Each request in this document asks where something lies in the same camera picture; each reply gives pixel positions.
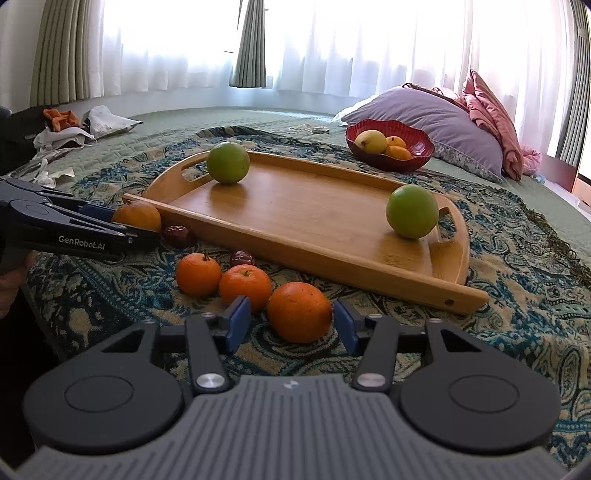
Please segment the person's left hand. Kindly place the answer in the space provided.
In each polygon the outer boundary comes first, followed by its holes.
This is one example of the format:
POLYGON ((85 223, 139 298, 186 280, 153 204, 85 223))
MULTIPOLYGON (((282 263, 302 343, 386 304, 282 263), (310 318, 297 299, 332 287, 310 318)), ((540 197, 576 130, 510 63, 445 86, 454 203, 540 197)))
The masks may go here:
POLYGON ((22 265, 1 276, 0 318, 4 318, 9 313, 19 289, 26 283, 27 274, 34 265, 36 258, 37 252, 31 251, 22 265))

